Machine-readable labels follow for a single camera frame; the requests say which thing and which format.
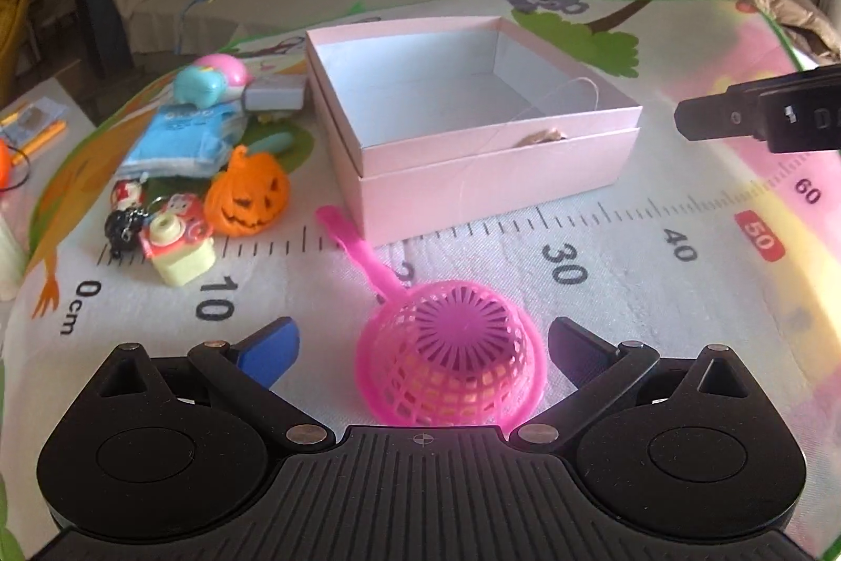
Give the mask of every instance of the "black cable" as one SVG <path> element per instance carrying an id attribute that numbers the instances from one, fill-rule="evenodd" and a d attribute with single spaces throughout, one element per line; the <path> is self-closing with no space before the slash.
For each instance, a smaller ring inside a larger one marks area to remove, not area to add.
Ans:
<path id="1" fill-rule="evenodd" d="M 24 151 L 22 151 L 20 148 L 15 148 L 11 145 L 7 145 L 7 147 L 13 153 L 19 153 L 24 159 L 24 162 L 26 163 L 26 174 L 24 174 L 24 178 L 21 179 L 17 184 L 12 184 L 10 187 L 0 188 L 0 193 L 3 193 L 5 191 L 14 191 L 16 188 L 22 187 L 23 184 L 29 181 L 29 174 L 32 172 L 32 161 L 29 159 L 29 156 L 26 153 L 24 153 Z"/>

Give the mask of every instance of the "pink strainer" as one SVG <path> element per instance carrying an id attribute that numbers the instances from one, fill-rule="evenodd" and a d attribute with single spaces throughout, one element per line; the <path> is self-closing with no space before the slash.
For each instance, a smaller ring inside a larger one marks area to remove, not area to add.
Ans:
<path id="1" fill-rule="evenodd" d="M 315 214 L 385 299 L 356 347 L 356 383 L 384 425 L 499 425 L 507 435 L 531 417 L 546 358 L 524 312 L 470 281 L 407 290 L 339 208 Z"/>

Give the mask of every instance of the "open box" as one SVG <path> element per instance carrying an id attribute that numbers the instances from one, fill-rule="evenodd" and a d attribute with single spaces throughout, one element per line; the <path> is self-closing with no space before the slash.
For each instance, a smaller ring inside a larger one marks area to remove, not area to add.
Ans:
<path id="1" fill-rule="evenodd" d="M 501 17 L 327 27 L 306 52 L 342 195 L 377 245 L 611 184 L 639 131 L 638 103 Z"/>

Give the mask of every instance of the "pencil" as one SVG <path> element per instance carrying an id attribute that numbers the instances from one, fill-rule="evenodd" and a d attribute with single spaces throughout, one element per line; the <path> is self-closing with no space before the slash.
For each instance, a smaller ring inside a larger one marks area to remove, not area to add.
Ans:
<path id="1" fill-rule="evenodd" d="M 20 113 L 22 113 L 24 111 L 24 107 L 26 107 L 28 105 L 29 105 L 29 101 L 25 100 L 23 103 L 20 104 L 19 107 L 16 107 L 6 117 L 3 117 L 3 119 L 0 120 L 0 127 L 6 127 L 7 125 L 10 125 L 13 121 L 18 119 L 18 117 L 20 117 Z"/>
<path id="2" fill-rule="evenodd" d="M 53 138 L 56 138 L 62 131 L 67 128 L 67 123 L 64 120 L 54 121 L 49 127 L 47 127 L 44 131 L 41 131 L 38 136 L 33 138 L 27 145 L 25 145 L 21 151 L 26 154 L 27 156 L 32 155 L 35 153 L 39 148 L 46 145 L 48 142 L 52 141 Z M 12 155 L 12 164 L 16 165 L 18 162 L 24 159 L 24 156 L 20 153 L 15 153 Z"/>

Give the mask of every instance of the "jack-o-lantern toy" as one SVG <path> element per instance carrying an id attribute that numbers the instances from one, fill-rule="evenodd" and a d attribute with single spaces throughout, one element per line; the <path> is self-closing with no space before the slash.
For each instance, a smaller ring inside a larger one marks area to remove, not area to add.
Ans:
<path id="1" fill-rule="evenodd" d="M 289 178 L 269 153 L 248 155 L 237 146 L 228 169 L 204 200 L 204 216 L 219 233 L 251 236 L 266 229 L 289 203 Z"/>
<path id="2" fill-rule="evenodd" d="M 6 188 L 12 171 L 12 154 L 8 152 L 6 142 L 0 138 L 0 191 Z"/>

